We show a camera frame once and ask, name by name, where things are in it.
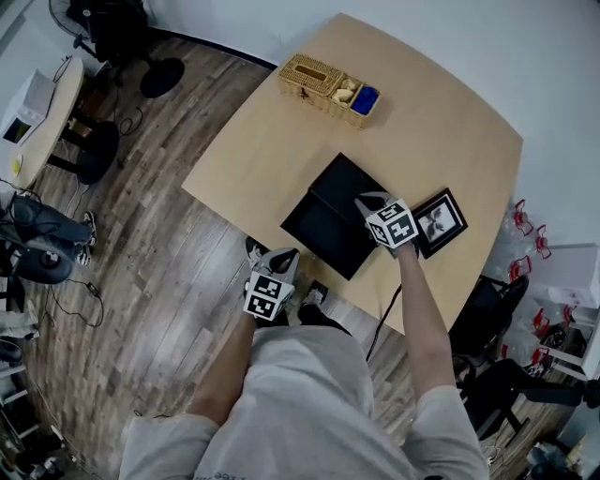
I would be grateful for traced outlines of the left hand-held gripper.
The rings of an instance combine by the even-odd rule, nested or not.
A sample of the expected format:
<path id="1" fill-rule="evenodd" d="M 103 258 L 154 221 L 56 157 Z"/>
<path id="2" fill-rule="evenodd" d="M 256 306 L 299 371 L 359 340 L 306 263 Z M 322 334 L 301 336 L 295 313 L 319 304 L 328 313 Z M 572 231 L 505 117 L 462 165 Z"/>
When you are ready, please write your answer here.
<path id="1" fill-rule="evenodd" d="M 297 271 L 297 248 L 279 248 L 263 255 L 247 282 L 244 311 L 272 322 L 292 298 Z"/>

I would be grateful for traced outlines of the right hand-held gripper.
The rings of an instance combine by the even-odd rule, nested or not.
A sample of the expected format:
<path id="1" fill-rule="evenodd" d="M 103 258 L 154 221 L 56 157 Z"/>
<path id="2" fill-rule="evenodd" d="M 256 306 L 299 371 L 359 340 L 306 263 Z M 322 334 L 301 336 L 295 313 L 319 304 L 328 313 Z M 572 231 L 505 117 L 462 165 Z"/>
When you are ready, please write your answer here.
<path id="1" fill-rule="evenodd" d="M 409 244 L 419 255 L 418 231 L 407 204 L 383 191 L 371 191 L 354 199 L 372 239 L 396 258 L 398 249 Z"/>

